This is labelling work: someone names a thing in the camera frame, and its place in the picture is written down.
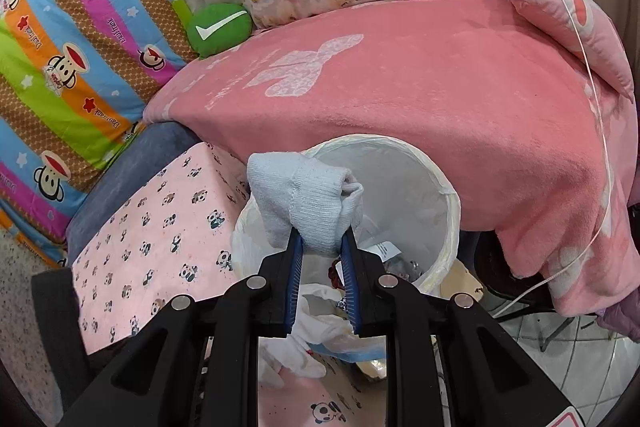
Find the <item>white paper clothing tag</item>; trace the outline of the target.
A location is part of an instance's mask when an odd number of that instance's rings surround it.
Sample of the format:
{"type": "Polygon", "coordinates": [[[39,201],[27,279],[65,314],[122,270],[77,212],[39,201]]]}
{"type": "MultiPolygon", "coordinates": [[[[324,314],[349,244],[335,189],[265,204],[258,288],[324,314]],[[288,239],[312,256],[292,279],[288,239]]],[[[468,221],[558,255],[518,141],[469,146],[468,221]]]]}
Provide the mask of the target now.
{"type": "Polygon", "coordinates": [[[382,262],[390,261],[401,254],[401,250],[392,242],[385,241],[366,248],[366,251],[381,258],[382,262]]]}

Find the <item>dark red velvet scrunchie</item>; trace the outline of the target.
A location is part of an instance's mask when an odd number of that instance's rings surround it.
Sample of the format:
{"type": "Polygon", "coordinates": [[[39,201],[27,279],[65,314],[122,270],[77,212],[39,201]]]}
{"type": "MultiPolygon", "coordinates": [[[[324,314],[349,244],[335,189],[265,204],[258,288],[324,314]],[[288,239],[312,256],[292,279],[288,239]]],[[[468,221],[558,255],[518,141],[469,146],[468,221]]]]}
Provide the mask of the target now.
{"type": "Polygon", "coordinates": [[[341,289],[342,291],[344,289],[344,283],[341,274],[338,273],[338,268],[341,268],[341,261],[334,259],[329,267],[328,277],[332,287],[335,289],[341,289]]]}

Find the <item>white sock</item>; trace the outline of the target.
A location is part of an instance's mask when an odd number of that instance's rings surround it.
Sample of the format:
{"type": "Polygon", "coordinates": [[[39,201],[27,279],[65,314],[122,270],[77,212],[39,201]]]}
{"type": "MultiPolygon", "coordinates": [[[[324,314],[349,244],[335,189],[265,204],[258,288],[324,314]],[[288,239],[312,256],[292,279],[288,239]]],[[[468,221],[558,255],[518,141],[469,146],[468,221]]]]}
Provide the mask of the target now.
{"type": "Polygon", "coordinates": [[[273,247],[296,230],[312,253],[333,257],[345,232],[360,225],[363,186],[345,167],[301,153],[260,153],[248,158],[247,180],[273,247]]]}

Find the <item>white lined trash bin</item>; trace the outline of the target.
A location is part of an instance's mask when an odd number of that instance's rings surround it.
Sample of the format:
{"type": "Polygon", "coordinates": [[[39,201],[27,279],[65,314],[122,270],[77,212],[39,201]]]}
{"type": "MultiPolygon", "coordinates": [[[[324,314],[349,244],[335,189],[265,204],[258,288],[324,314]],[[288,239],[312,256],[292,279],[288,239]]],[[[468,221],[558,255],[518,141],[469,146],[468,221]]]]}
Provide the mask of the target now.
{"type": "MultiPolygon", "coordinates": [[[[423,294],[437,295],[457,257],[461,208],[457,192],[434,161],[404,141],[370,134],[340,136],[301,154],[352,170],[363,186],[361,222],[350,228],[357,246],[365,251],[371,245],[392,242],[401,254],[383,262],[385,270],[407,280],[423,294]]],[[[232,233],[235,273],[239,277],[255,274],[265,257],[285,246],[269,244],[262,216],[250,195],[232,233]]],[[[328,270],[338,253],[324,257],[304,244],[303,252],[300,285],[332,287],[328,270]]],[[[384,358],[383,339],[359,339],[363,351],[334,358],[345,362],[384,358]]]]}

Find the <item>pink panda print cloth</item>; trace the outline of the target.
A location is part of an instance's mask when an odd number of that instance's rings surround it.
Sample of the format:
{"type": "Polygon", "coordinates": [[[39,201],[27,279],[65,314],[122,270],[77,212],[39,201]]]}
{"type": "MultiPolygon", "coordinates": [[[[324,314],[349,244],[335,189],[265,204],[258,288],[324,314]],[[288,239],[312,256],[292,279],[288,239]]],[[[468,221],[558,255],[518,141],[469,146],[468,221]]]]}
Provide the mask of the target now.
{"type": "MultiPolygon", "coordinates": [[[[239,280],[231,235],[247,199],[242,162],[204,143],[130,196],[72,266],[87,352],[136,335],[172,297],[216,297],[239,280]]],[[[311,355],[326,376],[303,378],[282,369],[282,388],[260,384],[260,425],[384,425],[382,381],[372,384],[356,367],[311,355]]]]}

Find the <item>blue-grey upholstered stool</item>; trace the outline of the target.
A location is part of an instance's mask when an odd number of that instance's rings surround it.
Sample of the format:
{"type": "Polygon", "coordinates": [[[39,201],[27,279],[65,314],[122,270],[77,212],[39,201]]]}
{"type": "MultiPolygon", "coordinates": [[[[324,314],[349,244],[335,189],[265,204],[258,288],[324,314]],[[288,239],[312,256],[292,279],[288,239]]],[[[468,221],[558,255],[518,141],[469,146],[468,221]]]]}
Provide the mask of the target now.
{"type": "Polygon", "coordinates": [[[160,170],[201,139],[178,122],[146,127],[102,174],[66,230],[71,265],[94,234],[160,170]]]}

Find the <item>pink bed blanket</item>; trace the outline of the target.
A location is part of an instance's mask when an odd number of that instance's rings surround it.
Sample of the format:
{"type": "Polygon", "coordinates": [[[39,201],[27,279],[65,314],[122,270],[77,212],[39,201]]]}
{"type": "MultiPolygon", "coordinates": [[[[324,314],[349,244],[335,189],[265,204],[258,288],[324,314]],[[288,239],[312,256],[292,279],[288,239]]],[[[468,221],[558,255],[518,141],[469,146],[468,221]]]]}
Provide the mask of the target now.
{"type": "Polygon", "coordinates": [[[561,314],[639,285],[636,106],[509,0],[380,1],[269,29],[184,66],[143,118],[240,159],[354,133],[401,139],[452,183],[462,228],[495,231],[517,277],[548,277],[561,314]]]}

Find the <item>colourful monkey print quilt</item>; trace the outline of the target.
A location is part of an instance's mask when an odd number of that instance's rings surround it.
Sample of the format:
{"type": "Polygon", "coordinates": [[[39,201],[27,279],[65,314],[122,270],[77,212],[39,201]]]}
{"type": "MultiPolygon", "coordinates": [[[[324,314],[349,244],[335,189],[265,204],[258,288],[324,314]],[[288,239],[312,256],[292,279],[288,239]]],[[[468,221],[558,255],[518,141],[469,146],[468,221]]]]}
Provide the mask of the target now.
{"type": "Polygon", "coordinates": [[[194,51],[184,0],[1,0],[1,224],[49,265],[194,51]]]}

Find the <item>green checkmark cushion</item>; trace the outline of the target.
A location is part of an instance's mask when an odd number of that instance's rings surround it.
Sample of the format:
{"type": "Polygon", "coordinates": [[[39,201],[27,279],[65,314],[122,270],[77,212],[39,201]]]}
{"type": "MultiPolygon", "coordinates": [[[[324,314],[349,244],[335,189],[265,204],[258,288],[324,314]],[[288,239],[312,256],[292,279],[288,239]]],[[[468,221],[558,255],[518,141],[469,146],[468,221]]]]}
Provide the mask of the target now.
{"type": "Polygon", "coordinates": [[[253,20],[247,9],[233,3],[214,3],[194,13],[186,34],[199,58],[230,50],[248,38],[253,20]]]}

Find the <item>pink small pillow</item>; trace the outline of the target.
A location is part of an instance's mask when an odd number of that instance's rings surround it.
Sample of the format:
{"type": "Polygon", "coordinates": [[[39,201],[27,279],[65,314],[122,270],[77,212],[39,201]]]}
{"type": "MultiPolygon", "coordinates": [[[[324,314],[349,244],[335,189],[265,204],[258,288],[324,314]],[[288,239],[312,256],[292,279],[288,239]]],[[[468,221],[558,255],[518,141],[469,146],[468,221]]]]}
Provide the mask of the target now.
{"type": "Polygon", "coordinates": [[[634,77],[620,36],[593,0],[510,0],[516,12],[562,44],[624,98],[634,77]]]}

